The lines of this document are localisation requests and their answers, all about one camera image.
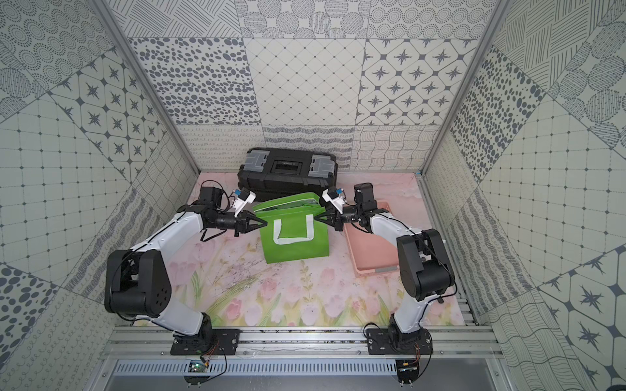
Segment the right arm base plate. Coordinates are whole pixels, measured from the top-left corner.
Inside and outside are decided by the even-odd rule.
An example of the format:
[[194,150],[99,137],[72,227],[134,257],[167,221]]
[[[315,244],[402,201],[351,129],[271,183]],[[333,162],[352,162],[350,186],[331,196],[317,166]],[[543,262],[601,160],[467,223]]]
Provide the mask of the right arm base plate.
[[422,328],[412,333],[402,333],[396,328],[370,327],[365,329],[370,355],[432,355],[433,337]]

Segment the green insulated delivery bag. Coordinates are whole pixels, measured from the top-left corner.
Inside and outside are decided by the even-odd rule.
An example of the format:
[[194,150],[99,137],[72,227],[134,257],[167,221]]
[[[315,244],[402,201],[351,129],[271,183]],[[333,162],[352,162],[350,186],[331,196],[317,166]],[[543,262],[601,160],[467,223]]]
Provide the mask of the green insulated delivery bag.
[[259,234],[268,264],[329,256],[329,228],[315,220],[325,208],[315,193],[269,200],[254,206],[253,211],[267,222]]

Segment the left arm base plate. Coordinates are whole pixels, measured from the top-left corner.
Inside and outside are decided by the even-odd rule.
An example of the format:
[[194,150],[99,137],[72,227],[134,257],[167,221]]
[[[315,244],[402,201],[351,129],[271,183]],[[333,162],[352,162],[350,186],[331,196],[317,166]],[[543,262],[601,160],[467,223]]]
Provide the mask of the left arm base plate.
[[215,354],[235,355],[241,329],[219,328],[209,333],[208,337],[174,334],[170,354],[173,356],[207,355],[212,350]]

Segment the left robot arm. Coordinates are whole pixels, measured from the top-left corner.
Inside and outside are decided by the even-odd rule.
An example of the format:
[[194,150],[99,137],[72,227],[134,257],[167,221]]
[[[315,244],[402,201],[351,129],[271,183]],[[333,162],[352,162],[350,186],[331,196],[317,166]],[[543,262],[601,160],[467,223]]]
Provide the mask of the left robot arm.
[[256,199],[247,188],[227,196],[221,187],[202,187],[199,197],[181,206],[174,218],[148,239],[109,255],[104,307],[125,321],[148,320],[173,333],[172,355],[208,355],[218,349],[208,314],[174,298],[167,266],[193,236],[207,231],[235,236],[256,231],[267,222],[246,210]]

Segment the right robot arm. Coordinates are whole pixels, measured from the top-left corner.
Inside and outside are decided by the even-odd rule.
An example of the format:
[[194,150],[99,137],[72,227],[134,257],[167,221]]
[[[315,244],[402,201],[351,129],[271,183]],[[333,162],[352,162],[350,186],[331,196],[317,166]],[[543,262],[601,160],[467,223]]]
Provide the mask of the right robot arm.
[[390,211],[380,208],[370,182],[355,185],[354,192],[354,202],[349,204],[342,189],[330,187],[324,190],[321,205],[325,211],[315,216],[315,220],[336,231],[342,231],[349,223],[395,246],[406,293],[397,311],[391,315],[386,343],[398,354],[416,351],[431,355],[433,337],[424,326],[426,315],[433,304],[442,304],[458,292],[444,240],[435,229],[418,231]]

